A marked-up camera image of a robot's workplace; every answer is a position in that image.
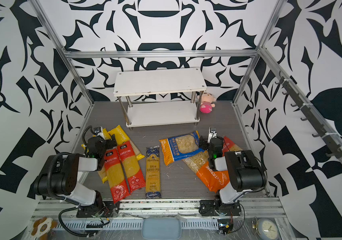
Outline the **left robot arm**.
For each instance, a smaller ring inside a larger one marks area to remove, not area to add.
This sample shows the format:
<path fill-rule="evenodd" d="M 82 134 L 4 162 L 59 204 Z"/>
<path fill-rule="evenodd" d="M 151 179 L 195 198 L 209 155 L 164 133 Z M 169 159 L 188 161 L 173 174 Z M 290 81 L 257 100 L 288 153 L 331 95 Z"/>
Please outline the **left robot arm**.
<path fill-rule="evenodd" d="M 116 146 L 115 136 L 107 140 L 96 136 L 87 141 L 83 155 L 63 152 L 49 156 L 34 182 L 35 194 L 75 205 L 77 218 L 108 218 L 118 213 L 119 204 L 103 201 L 100 192 L 78 181 L 79 172 L 98 172 L 105 178 L 105 153 Z"/>

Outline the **red spaghetti bag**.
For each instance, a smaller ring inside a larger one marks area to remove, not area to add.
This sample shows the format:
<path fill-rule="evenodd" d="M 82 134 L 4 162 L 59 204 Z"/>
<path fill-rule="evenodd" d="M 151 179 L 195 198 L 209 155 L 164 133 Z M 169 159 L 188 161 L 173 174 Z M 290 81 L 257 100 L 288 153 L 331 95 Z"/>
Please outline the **red spaghetti bag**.
<path fill-rule="evenodd" d="M 146 186 L 145 178 L 130 142 L 117 147 L 131 193 Z"/>
<path fill-rule="evenodd" d="M 114 204 L 130 195 L 117 149 L 107 150 L 104 167 Z"/>

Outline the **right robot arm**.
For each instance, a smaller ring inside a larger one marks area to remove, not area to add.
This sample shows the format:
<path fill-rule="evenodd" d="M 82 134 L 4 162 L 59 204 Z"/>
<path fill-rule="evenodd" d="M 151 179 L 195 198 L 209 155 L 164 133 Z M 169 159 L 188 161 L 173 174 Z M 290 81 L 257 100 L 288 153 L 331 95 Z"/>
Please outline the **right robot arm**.
<path fill-rule="evenodd" d="M 239 216 L 240 198 L 262 191 L 267 183 L 264 167 L 251 150 L 236 150 L 227 137 L 200 138 L 199 147 L 208 153 L 208 161 L 197 171 L 211 192 L 212 200 L 201 200 L 202 216 Z"/>

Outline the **blue gold spaghetti bag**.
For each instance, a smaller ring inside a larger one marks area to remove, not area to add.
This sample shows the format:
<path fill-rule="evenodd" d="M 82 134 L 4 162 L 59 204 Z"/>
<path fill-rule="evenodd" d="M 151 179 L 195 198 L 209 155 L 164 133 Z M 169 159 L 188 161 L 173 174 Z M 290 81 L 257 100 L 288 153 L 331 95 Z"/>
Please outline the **blue gold spaghetti bag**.
<path fill-rule="evenodd" d="M 160 147 L 147 148 L 146 151 L 146 199 L 160 199 Z"/>

